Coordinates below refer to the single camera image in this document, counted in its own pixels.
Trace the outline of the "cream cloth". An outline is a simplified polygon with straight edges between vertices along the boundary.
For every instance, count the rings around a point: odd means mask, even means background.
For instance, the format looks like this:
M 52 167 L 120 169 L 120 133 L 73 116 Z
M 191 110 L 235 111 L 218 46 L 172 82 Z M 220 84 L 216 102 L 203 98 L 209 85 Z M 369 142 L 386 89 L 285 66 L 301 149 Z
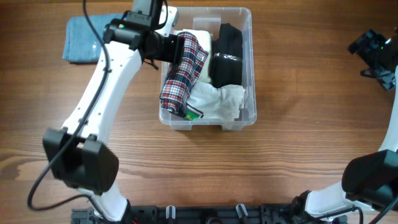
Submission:
M 208 52 L 208 56 L 203 65 L 203 68 L 201 70 L 198 80 L 201 82 L 205 82 L 205 83 L 211 83 L 212 82 L 212 79 L 210 77 L 211 34 L 205 30 L 182 29 L 182 30 L 175 30 L 174 35 L 177 35 L 181 32 L 189 32 L 189 33 L 193 34 L 197 38 L 198 43 L 200 44 L 202 49 L 205 50 L 206 52 Z

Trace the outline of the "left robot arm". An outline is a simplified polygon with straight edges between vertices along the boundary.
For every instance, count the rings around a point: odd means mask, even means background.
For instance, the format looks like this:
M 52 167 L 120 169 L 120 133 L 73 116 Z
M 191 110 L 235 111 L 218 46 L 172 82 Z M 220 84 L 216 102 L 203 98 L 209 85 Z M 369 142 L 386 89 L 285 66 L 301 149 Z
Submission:
M 119 161 L 108 147 L 121 100 L 143 63 L 178 63 L 183 39 L 174 35 L 178 10 L 165 1 L 135 1 L 122 18 L 106 24 L 99 35 L 101 54 L 75 110 L 61 129 L 49 129 L 43 145 L 45 172 L 87 198 L 98 223 L 123 223 L 129 201 L 115 182 Z

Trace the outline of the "white printed t-shirt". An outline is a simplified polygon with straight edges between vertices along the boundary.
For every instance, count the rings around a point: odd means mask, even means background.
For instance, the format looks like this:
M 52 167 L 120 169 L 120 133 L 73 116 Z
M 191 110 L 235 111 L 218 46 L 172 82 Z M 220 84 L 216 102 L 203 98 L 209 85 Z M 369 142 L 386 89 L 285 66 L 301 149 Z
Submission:
M 241 85 L 215 88 L 209 83 L 197 82 L 187 99 L 185 119 L 219 119 L 234 121 L 244 107 L 245 89 Z

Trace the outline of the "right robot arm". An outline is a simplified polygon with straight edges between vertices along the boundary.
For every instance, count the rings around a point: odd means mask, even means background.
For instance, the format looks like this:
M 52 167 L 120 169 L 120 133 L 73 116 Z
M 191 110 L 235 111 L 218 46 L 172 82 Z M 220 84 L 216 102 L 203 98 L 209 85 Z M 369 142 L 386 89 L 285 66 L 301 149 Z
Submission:
M 374 78 L 387 91 L 397 91 L 397 36 L 386 38 L 368 30 L 348 46 L 368 65 L 361 76 Z M 289 223 L 342 223 L 347 214 L 377 211 L 371 224 L 397 210 L 397 103 L 377 152 L 353 159 L 341 181 L 295 197 L 285 216 Z

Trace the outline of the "blue denim jeans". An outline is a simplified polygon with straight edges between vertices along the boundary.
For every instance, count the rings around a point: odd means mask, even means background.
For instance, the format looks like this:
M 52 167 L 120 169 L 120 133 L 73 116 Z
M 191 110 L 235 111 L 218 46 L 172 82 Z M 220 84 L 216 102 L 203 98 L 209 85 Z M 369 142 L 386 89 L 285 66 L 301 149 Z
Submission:
M 103 38 L 104 27 L 122 14 L 89 16 L 95 31 Z M 94 63 L 101 53 L 101 44 L 84 16 L 71 17 L 67 22 L 66 38 L 62 58 L 70 63 Z

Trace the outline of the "black garment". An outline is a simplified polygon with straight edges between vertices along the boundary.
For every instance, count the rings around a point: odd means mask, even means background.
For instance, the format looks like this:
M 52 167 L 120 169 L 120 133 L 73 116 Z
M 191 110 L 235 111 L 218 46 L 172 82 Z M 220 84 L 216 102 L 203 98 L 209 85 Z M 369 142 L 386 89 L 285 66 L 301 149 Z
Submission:
M 221 24 L 217 40 L 212 41 L 210 77 L 215 88 L 241 85 L 243 72 L 243 35 L 230 23 Z

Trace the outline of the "plaid flannel cloth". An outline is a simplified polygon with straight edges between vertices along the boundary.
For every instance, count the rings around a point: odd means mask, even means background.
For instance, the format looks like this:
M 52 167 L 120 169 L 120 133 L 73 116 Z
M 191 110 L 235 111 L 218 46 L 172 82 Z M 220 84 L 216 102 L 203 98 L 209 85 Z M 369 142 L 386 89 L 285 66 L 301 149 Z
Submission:
M 187 99 L 200 77 L 209 56 L 191 32 L 177 35 L 183 39 L 181 61 L 169 65 L 169 70 L 160 92 L 161 108 L 181 118 L 187 115 Z

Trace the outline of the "clear plastic storage bin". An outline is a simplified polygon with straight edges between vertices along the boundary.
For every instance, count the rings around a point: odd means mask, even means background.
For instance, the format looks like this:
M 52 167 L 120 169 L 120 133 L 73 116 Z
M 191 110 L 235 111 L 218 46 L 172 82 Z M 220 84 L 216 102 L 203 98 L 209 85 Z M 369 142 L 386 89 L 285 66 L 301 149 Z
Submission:
M 171 20 L 174 30 L 193 29 L 206 30 L 213 39 L 218 38 L 221 24 L 229 23 L 239 29 L 243 35 L 243 71 L 242 86 L 245 89 L 243 108 L 239 110 L 239 118 L 234 121 L 219 119 L 195 119 L 189 121 L 175 116 L 162 108 L 159 110 L 161 123 L 178 131 L 191 130 L 193 126 L 221 126 L 222 130 L 239 131 L 252 125 L 257 119 L 254 56 L 252 45 L 252 15 L 245 7 L 172 7 L 164 6 L 160 21 Z

